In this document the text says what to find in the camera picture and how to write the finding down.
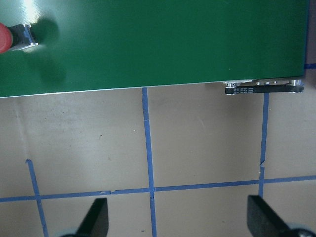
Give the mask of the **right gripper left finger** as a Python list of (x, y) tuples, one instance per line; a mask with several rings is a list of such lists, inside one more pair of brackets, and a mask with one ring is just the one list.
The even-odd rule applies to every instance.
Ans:
[(108, 203), (106, 198), (94, 200), (77, 229), (76, 237), (106, 237), (109, 231)]

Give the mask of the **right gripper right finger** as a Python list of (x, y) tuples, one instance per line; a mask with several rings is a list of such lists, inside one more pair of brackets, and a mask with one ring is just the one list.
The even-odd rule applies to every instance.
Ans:
[(260, 197), (247, 198), (247, 227), (253, 237), (295, 237), (296, 232)]

